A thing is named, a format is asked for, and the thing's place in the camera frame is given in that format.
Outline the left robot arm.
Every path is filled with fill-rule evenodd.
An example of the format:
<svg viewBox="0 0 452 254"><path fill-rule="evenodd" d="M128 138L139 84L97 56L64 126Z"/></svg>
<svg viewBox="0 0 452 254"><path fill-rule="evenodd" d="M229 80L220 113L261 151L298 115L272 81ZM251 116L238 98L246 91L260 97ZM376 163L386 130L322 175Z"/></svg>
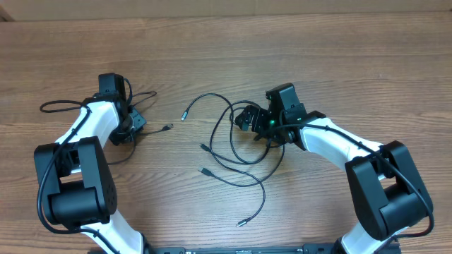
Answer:
<svg viewBox="0 0 452 254"><path fill-rule="evenodd" d="M136 143L146 120L132 105L130 82L116 73L98 77L99 91L82 102L70 129L34 151L39 189L37 216L54 234L85 234L106 253L153 253L117 208L118 197L104 154L107 141Z"/></svg>

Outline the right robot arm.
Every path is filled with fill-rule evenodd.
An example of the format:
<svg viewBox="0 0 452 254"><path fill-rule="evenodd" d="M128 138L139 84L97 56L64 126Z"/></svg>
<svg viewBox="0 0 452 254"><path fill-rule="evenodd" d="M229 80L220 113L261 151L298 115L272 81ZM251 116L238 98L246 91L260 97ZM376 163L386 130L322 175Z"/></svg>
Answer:
<svg viewBox="0 0 452 254"><path fill-rule="evenodd" d="M326 252L400 253L399 239L432 231L432 199L404 144L369 141L308 112L292 83L267 91L266 99L267 109L250 104L234 123L258 139L322 156L347 175L358 223Z"/></svg>

